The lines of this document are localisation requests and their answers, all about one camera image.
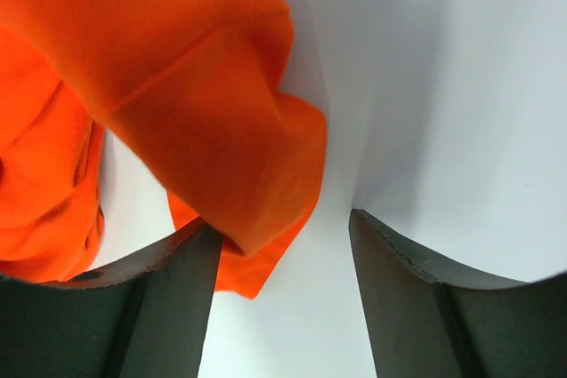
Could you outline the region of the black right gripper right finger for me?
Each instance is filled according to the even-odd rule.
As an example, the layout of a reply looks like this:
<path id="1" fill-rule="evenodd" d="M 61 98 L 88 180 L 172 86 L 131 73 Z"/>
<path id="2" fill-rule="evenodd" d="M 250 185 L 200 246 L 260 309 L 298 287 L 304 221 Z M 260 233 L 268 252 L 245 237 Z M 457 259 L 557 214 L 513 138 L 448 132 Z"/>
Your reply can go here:
<path id="1" fill-rule="evenodd" d="M 378 376 L 565 376 L 565 274 L 489 274 L 360 209 L 349 234 Z"/>

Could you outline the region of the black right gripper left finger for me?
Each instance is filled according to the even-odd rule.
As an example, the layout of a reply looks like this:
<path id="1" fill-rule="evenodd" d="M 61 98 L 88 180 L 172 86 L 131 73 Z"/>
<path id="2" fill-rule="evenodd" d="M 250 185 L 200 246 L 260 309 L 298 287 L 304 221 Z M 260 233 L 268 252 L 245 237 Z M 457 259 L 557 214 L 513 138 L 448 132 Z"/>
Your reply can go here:
<path id="1" fill-rule="evenodd" d="M 69 282 L 3 277 L 2 376 L 197 376 L 221 242 L 194 220 Z"/>

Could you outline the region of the orange t shirt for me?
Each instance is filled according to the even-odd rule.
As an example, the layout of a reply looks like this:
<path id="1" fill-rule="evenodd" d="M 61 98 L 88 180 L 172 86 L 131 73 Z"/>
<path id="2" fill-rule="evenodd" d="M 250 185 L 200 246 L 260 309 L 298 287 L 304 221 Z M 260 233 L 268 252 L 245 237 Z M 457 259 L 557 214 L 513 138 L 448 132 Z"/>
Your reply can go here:
<path id="1" fill-rule="evenodd" d="M 1 271 L 87 271 L 105 132 L 165 188 L 177 228 L 223 233 L 216 289 L 253 299 L 322 187 L 324 115 L 280 89 L 284 0 L 1 0 Z"/>

